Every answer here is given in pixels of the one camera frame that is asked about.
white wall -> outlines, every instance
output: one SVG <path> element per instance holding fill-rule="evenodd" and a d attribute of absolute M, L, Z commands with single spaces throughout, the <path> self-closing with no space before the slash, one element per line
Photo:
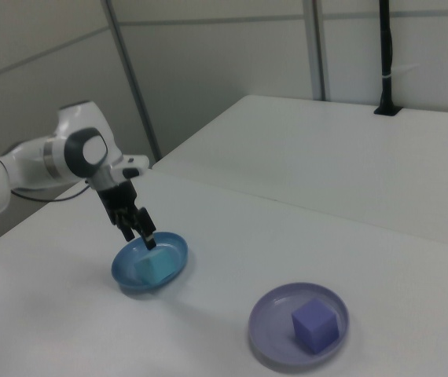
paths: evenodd
<path fill-rule="evenodd" d="M 379 3 L 321 0 L 328 99 L 378 104 Z M 448 112 L 448 2 L 391 0 L 396 104 Z"/>
<path fill-rule="evenodd" d="M 166 155 L 247 94 L 312 98 L 301 0 L 113 0 Z"/>
<path fill-rule="evenodd" d="M 152 158 L 101 3 L 0 0 L 0 154 L 51 134 L 57 109 L 83 99 L 97 102 L 124 152 Z M 38 208 L 12 197 L 0 235 Z"/>

purple cube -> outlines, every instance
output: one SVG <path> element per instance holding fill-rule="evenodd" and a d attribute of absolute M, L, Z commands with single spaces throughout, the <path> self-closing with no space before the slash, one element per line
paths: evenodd
<path fill-rule="evenodd" d="M 318 298 L 293 311 L 292 322 L 296 338 L 313 353 L 320 353 L 340 336 L 336 313 Z"/>

plate rim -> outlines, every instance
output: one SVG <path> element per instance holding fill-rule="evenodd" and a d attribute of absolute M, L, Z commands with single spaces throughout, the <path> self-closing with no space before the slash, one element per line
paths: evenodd
<path fill-rule="evenodd" d="M 316 288 L 319 288 L 319 289 L 321 288 L 323 291 L 327 291 L 330 295 L 333 295 L 334 298 L 337 301 L 339 301 L 340 308 L 342 309 L 343 316 L 345 317 L 345 320 L 346 320 L 345 332 L 343 333 L 342 336 L 340 336 L 337 339 L 338 343 L 336 344 L 335 348 L 332 349 L 329 353 L 323 354 L 320 357 L 312 358 L 308 362 L 305 361 L 305 362 L 299 362 L 299 363 L 290 363 L 290 362 L 285 362 L 283 360 L 278 360 L 277 358 L 272 357 L 269 354 L 265 353 L 261 349 L 261 347 L 259 347 L 257 345 L 257 343 L 254 341 L 254 337 L 252 336 L 252 331 L 251 331 L 252 318 L 253 318 L 254 314 L 259 311 L 259 305 L 262 303 L 262 301 L 266 300 L 266 297 L 268 295 L 271 295 L 273 292 L 279 291 L 281 289 L 288 288 L 290 286 L 316 287 Z M 259 300 L 257 300 L 257 302 L 254 304 L 254 307 L 252 308 L 252 311 L 250 312 L 250 315 L 248 317 L 248 339 L 249 339 L 250 343 L 252 344 L 252 346 L 254 347 L 254 349 L 257 352 L 259 352 L 260 355 L 262 355 L 263 357 L 265 357 L 266 359 L 268 359 L 270 361 L 273 361 L 274 363 L 281 364 L 281 365 L 288 366 L 288 367 L 297 367 L 297 368 L 299 368 L 299 367 L 301 367 L 301 368 L 302 367 L 311 367 L 311 366 L 314 366 L 316 364 L 320 364 L 323 361 L 326 361 L 330 357 L 334 356 L 341 349 L 341 347 L 344 344 L 344 341 L 347 338 L 349 327 L 350 327 L 350 315 L 349 315 L 349 312 L 348 312 L 348 308 L 347 308 L 346 304 L 344 303 L 343 299 L 336 292 L 334 292 L 333 290 L 331 290 L 331 289 L 329 289 L 329 288 L 327 288 L 327 287 L 325 287 L 323 285 L 320 285 L 320 284 L 298 281 L 298 282 L 294 282 L 294 283 L 282 284 L 282 285 L 280 285 L 280 286 L 278 286 L 276 288 L 273 288 L 270 291 L 268 291 L 267 293 L 265 293 L 263 296 L 261 296 L 261 298 Z"/>

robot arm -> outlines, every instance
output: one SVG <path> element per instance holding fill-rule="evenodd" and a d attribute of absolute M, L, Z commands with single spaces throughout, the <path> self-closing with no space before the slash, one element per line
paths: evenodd
<path fill-rule="evenodd" d="M 148 168 L 146 156 L 123 158 L 94 102 L 72 104 L 58 112 L 53 135 L 14 145 L 0 157 L 0 212 L 9 204 L 11 189 L 47 189 L 86 179 L 126 240 L 136 231 L 152 249 L 156 227 L 145 208 L 136 208 L 130 181 Z"/>

black mount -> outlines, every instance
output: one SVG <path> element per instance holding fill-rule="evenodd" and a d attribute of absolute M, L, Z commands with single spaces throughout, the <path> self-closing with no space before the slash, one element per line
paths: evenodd
<path fill-rule="evenodd" d="M 381 93 L 380 106 L 374 111 L 374 114 L 394 116 L 400 111 L 401 107 L 395 106 L 391 99 L 391 60 L 394 50 L 391 41 L 390 4 L 388 0 L 380 0 L 380 30 L 383 92 Z"/>

